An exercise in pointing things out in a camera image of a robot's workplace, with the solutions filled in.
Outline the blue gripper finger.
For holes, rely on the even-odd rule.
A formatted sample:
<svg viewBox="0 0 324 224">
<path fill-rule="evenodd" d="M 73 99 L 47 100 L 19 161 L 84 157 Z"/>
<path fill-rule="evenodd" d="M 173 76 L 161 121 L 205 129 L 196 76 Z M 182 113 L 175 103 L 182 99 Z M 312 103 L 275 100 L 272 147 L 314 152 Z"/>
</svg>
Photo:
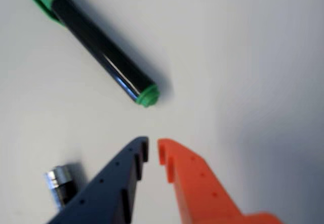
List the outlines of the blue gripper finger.
<svg viewBox="0 0 324 224">
<path fill-rule="evenodd" d="M 149 139 L 130 141 L 50 223 L 131 223 Z"/>
</svg>

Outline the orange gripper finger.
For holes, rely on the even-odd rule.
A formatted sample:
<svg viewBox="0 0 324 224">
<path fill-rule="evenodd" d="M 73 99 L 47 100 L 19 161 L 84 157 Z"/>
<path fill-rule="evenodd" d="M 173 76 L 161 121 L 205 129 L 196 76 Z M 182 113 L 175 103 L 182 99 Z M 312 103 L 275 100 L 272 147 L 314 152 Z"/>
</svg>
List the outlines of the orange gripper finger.
<svg viewBox="0 0 324 224">
<path fill-rule="evenodd" d="M 207 162 L 171 139 L 159 139 L 159 162 L 174 185 L 182 223 L 281 223 L 275 215 L 243 214 Z"/>
</svg>

